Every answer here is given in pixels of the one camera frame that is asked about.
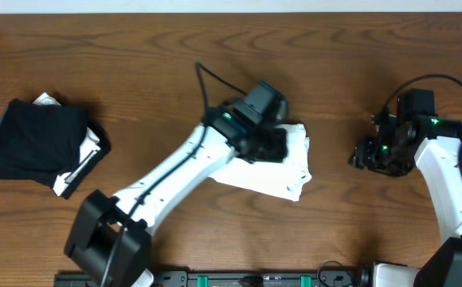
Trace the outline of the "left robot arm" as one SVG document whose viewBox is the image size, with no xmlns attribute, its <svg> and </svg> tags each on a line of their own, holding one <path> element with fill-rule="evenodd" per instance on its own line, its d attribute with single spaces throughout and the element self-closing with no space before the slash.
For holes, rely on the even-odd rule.
<svg viewBox="0 0 462 287">
<path fill-rule="evenodd" d="M 80 205 L 65 255 L 100 286 L 151 286 L 152 238 L 167 215 L 233 159 L 280 163 L 288 155 L 280 127 L 284 104 L 221 105 L 150 173 L 108 197 L 93 191 Z"/>
</svg>

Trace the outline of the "white Puma t-shirt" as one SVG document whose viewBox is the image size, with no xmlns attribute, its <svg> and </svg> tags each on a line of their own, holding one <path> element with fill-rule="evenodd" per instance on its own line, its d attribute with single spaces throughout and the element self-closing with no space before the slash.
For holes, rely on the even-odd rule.
<svg viewBox="0 0 462 287">
<path fill-rule="evenodd" d="M 218 183 L 298 201 L 311 180 L 308 167 L 310 139 L 303 124 L 281 124 L 287 132 L 287 156 L 279 163 L 247 163 L 233 158 L 210 175 Z"/>
</svg>

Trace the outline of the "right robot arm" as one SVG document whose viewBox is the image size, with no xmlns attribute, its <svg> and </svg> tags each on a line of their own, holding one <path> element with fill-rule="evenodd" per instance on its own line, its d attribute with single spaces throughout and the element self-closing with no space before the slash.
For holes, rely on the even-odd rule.
<svg viewBox="0 0 462 287">
<path fill-rule="evenodd" d="M 375 136 L 357 142 L 350 165 L 391 177 L 417 168 L 437 215 L 441 246 L 420 268 L 375 263 L 363 286 L 462 286 L 462 123 L 435 116 L 373 116 Z"/>
</svg>

